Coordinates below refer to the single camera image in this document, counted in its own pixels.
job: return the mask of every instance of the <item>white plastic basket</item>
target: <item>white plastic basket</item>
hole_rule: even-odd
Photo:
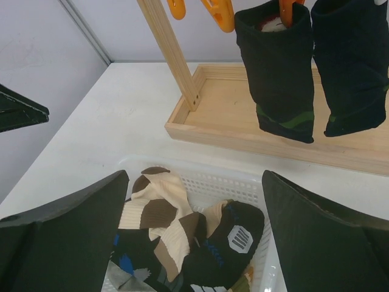
[[[127,171],[130,179],[128,197],[131,196],[132,185],[140,176],[140,172],[152,166],[162,166],[174,170],[181,176],[187,188],[189,203],[195,211],[201,212],[206,207],[223,199],[248,203],[262,210],[265,216],[265,227],[253,258],[254,280],[252,291],[275,291],[280,263],[270,228],[261,177],[192,162],[131,155],[123,159],[118,166],[119,169]],[[115,288],[106,278],[102,292],[115,291]]]

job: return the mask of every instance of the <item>black object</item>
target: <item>black object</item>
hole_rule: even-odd
[[[263,228],[264,215],[258,208],[238,201],[226,205],[212,235],[184,258],[184,282],[231,288],[252,260]]]
[[[294,25],[281,32],[257,29],[279,14],[278,0],[235,14],[236,43],[246,67],[260,128],[289,139],[312,143],[314,83],[313,35],[309,10],[293,5]]]
[[[262,184],[289,292],[389,291],[389,221],[270,171]]]
[[[328,137],[378,127],[389,87],[388,2],[318,0],[312,9],[314,59],[331,116]]]
[[[168,281],[166,269],[154,254],[159,240],[158,238],[151,242],[148,229],[119,229],[111,261],[129,276],[136,277],[158,292],[190,291],[187,286],[186,289],[183,288],[184,281],[181,274],[172,283]]]
[[[49,121],[49,110],[0,84],[0,132]]]
[[[0,221],[1,292],[101,292],[128,187],[119,171]]]

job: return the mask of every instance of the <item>brown and cream sock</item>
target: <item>brown and cream sock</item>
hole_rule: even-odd
[[[198,248],[207,233],[205,217],[198,212],[182,217],[166,229],[154,253],[172,282],[181,272],[184,257]]]
[[[219,203],[206,208],[203,211],[207,219],[207,238],[209,238],[216,228],[220,225],[222,210],[232,200],[223,200]]]
[[[123,208],[119,228],[149,228],[150,240],[154,240],[173,220],[191,213],[180,177],[162,167],[151,167],[134,183],[131,201]]]

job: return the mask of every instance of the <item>black sock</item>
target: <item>black sock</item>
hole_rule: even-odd
[[[220,225],[200,248],[184,258],[184,282],[194,291],[231,288],[249,265],[263,227],[264,215],[258,208],[237,201],[226,205]]]
[[[261,32],[258,24],[279,14],[278,0],[235,14],[237,44],[246,67],[260,128],[274,135],[312,143],[314,84],[313,36],[309,10],[294,4],[294,25]]]
[[[167,280],[167,272],[154,254],[158,243],[159,238],[150,241],[148,229],[119,229],[111,261],[158,292],[180,291],[183,288],[182,275],[178,275],[172,283]]]
[[[312,9],[314,59],[331,110],[328,137],[376,128],[386,118],[387,5],[318,0]]]

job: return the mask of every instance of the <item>wooden drying rack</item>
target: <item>wooden drying rack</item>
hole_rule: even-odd
[[[182,93],[165,125],[173,139],[389,175],[389,120],[373,130],[324,136],[330,112],[315,66],[315,142],[265,133],[243,64],[200,64],[191,76],[161,1],[137,1]]]

